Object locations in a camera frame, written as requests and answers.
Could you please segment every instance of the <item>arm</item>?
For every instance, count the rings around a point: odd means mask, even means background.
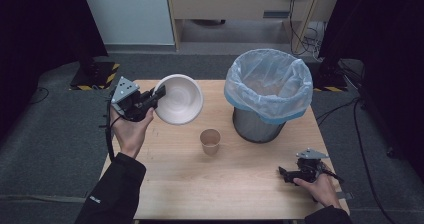
[[[111,109],[111,123],[119,115]],[[138,207],[140,186],[146,173],[135,160],[153,120],[153,108],[141,122],[119,119],[113,126],[121,152],[116,155],[87,197],[75,223],[131,223]]]
[[[325,208],[312,213],[305,218],[307,224],[346,224],[352,223],[349,215],[342,209],[334,189],[331,177],[321,174],[314,183],[299,178],[294,183],[308,190],[311,195]]]

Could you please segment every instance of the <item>white wall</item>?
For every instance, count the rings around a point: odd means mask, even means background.
[[[87,0],[105,44],[174,45],[167,0]]]

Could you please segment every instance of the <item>table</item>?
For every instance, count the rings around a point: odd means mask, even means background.
[[[291,39],[288,21],[291,0],[168,0],[176,49],[184,29],[184,20],[263,20],[266,13],[280,12],[284,27]],[[294,0],[293,27],[303,39],[311,21],[328,21],[337,0]],[[295,37],[293,47],[297,51],[301,43]]]
[[[135,81],[142,91],[157,82]],[[308,147],[328,153],[312,109],[287,122],[273,141],[250,143],[232,124],[233,107],[223,92],[225,80],[197,82],[204,94],[204,106],[194,121],[175,126],[155,115],[147,130],[137,157],[147,173],[134,219],[294,220],[322,208],[307,191],[285,183],[277,171],[278,166],[297,170],[296,153]],[[221,146],[214,156],[206,155],[199,141],[201,131],[207,128],[221,133]],[[117,153],[116,138],[113,146]],[[323,161],[332,168],[329,159]],[[103,172],[109,164],[106,157]],[[349,211],[345,200],[341,204]]]

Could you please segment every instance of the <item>trash can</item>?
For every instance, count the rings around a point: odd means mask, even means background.
[[[227,73],[224,95],[234,106],[233,124],[247,141],[274,140],[287,121],[312,101],[312,76],[303,60],[273,49],[240,55]]]

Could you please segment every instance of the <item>black sleeve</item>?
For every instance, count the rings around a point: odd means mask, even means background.
[[[305,218],[306,224],[353,224],[343,209],[328,206]]]
[[[132,223],[145,173],[143,164],[118,153],[85,200],[75,223]]]

